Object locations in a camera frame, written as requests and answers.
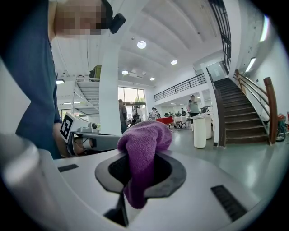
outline staircase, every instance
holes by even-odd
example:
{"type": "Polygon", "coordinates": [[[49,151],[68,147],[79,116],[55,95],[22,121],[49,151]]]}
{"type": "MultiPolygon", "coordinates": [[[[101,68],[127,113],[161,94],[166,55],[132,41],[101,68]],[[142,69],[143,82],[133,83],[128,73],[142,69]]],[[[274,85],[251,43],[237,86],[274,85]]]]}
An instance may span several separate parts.
{"type": "Polygon", "coordinates": [[[268,135],[246,95],[229,78],[214,82],[224,106],[226,144],[268,141],[268,135]]]}

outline black slot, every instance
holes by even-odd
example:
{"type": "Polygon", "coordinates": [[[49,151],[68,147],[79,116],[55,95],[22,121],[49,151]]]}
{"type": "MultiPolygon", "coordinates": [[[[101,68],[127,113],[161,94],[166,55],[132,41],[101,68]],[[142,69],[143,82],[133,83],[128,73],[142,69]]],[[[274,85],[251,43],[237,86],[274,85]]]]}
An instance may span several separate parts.
{"type": "Polygon", "coordinates": [[[58,167],[58,171],[59,172],[64,172],[64,171],[69,171],[72,169],[78,168],[78,166],[76,164],[70,164],[67,166],[62,166],[62,167],[58,167]]]}
{"type": "Polygon", "coordinates": [[[245,215],[247,212],[247,210],[223,185],[212,187],[211,191],[233,222],[245,215]]]}

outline window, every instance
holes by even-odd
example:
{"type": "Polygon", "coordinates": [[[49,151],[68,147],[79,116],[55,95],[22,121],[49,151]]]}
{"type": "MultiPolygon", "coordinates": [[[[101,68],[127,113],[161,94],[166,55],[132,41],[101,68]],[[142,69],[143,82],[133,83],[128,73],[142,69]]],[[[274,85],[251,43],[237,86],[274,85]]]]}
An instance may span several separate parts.
{"type": "Polygon", "coordinates": [[[132,106],[126,106],[126,113],[127,113],[127,118],[131,119],[132,118],[132,106]]]}
{"type": "Polygon", "coordinates": [[[137,89],[138,96],[139,96],[139,102],[140,103],[145,103],[145,91],[137,89]]]}
{"type": "Polygon", "coordinates": [[[133,108],[138,105],[142,111],[142,120],[147,119],[147,110],[145,103],[145,91],[135,88],[118,88],[118,99],[122,99],[126,105],[127,118],[131,119],[133,115],[133,108]]]}
{"type": "Polygon", "coordinates": [[[118,99],[122,99],[125,102],[124,88],[118,88],[118,99]]]}
{"type": "Polygon", "coordinates": [[[118,99],[123,102],[145,103],[145,91],[134,88],[118,88],[118,99]]]}
{"type": "Polygon", "coordinates": [[[124,88],[125,89],[125,102],[139,102],[137,96],[137,89],[133,88],[124,88]]]}

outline purple towel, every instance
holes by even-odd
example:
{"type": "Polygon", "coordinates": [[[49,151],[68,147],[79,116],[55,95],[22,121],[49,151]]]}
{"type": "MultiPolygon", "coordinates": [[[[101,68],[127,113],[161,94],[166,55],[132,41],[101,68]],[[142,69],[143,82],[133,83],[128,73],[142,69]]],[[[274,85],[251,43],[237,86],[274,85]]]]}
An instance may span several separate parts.
{"type": "Polygon", "coordinates": [[[118,141],[117,149],[127,150],[129,155],[131,180],[124,193],[132,207],[144,207],[144,191],[154,181],[155,151],[167,149],[171,142],[171,131],[157,121],[143,121],[132,126],[118,141]]]}

